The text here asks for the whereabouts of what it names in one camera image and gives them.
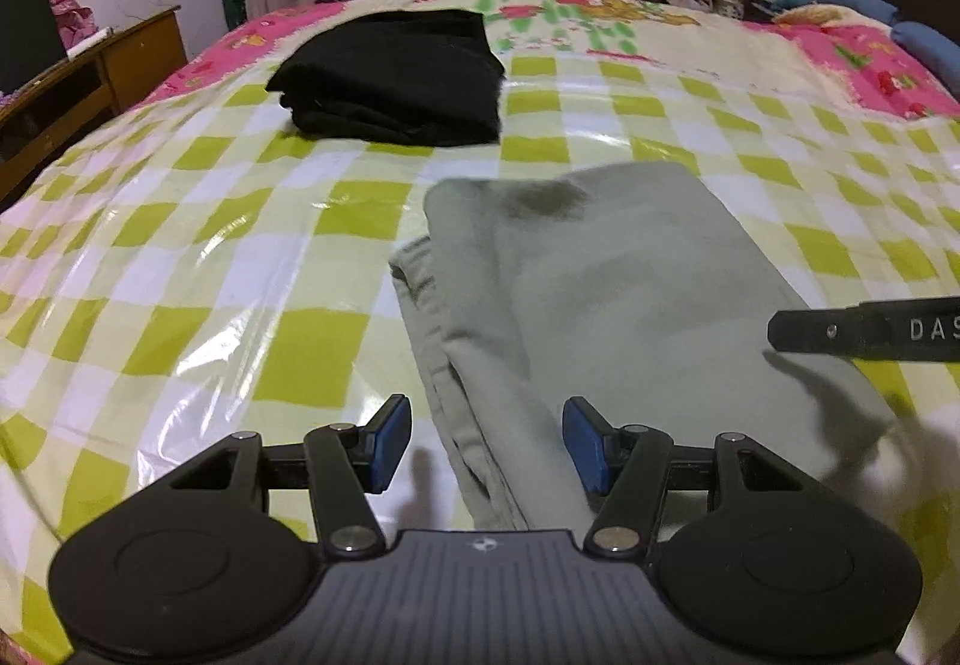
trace green and white checkered pattern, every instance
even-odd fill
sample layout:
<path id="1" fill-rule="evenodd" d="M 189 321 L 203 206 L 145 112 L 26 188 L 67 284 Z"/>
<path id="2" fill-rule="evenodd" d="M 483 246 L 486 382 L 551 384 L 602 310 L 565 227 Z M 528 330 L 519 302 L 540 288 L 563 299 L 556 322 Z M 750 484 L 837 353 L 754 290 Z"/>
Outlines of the green and white checkered pattern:
<path id="1" fill-rule="evenodd" d="M 491 43 L 510 27 L 492 22 Z M 643 52 L 691 27 L 630 28 Z M 445 464 L 387 270 L 438 179 L 677 160 L 811 307 L 960 291 L 955 121 L 520 45 L 502 55 L 499 148 L 315 142 L 264 91 L 304 36 L 96 131 L 0 218 L 0 628 L 48 662 L 68 651 L 45 589 L 59 541 L 227 433 L 295 442 L 403 391 Z M 862 368 L 901 416 L 861 483 L 923 563 L 918 657 L 960 619 L 960 365 Z M 462 525 L 441 475 L 439 525 Z M 306 534 L 305 497 L 274 508 Z"/>

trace black monitor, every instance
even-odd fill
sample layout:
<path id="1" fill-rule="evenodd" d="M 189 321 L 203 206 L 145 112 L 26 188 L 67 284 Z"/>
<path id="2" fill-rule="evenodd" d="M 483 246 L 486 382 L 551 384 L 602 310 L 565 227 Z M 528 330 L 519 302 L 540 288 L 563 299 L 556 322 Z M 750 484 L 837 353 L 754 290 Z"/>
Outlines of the black monitor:
<path id="1" fill-rule="evenodd" d="M 66 58 L 50 0 L 0 0 L 0 93 L 13 93 Z"/>

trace checkered bedspread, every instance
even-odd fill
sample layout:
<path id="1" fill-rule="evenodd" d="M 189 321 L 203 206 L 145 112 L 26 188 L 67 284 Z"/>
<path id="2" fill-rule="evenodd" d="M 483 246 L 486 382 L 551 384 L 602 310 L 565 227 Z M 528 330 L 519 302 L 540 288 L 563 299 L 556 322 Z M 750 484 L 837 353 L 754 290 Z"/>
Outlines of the checkered bedspread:
<path id="1" fill-rule="evenodd" d="M 309 35 L 400 6 L 487 15 L 501 146 L 310 141 L 264 91 Z M 0 628 L 63 657 L 62 539 L 227 433 L 296 442 L 394 391 L 415 437 L 378 514 L 469 526 L 387 272 L 438 179 L 677 160 L 811 307 L 957 293 L 960 123 L 856 110 L 792 50 L 621 0 L 363 0 L 88 136 L 0 218 Z M 901 416 L 861 483 L 923 563 L 919 658 L 960 619 L 960 366 L 862 368 Z M 305 496 L 272 510 L 308 534 Z"/>

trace gray folded cloth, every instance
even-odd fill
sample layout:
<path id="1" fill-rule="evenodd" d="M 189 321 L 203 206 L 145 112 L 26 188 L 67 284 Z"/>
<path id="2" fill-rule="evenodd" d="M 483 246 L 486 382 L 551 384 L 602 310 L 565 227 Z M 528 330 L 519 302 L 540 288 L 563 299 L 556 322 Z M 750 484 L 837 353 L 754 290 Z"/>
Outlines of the gray folded cloth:
<path id="1" fill-rule="evenodd" d="M 392 275 L 481 529 L 589 529 L 560 436 L 573 395 L 678 444 L 747 433 L 828 483 L 894 421 L 845 360 L 769 348 L 770 317 L 803 300 L 683 166 L 448 179 L 424 209 L 429 237 L 397 252 Z"/>

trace fabric pile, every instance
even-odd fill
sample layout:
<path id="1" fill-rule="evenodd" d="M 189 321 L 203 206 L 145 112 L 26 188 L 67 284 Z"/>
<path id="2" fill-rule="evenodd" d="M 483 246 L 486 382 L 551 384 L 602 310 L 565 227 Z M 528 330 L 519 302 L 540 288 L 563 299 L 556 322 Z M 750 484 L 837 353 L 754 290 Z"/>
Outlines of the fabric pile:
<path id="1" fill-rule="evenodd" d="M 498 140 L 502 79 L 481 14 L 387 11 L 311 38 L 267 91 L 311 136 L 472 145 Z"/>
<path id="2" fill-rule="evenodd" d="M 589 529 L 560 435 L 574 395 L 679 444 L 749 433 L 841 493 L 894 421 L 845 360 L 769 349 L 770 317 L 803 300 L 683 166 L 450 179 L 425 212 L 392 273 L 480 529 Z"/>

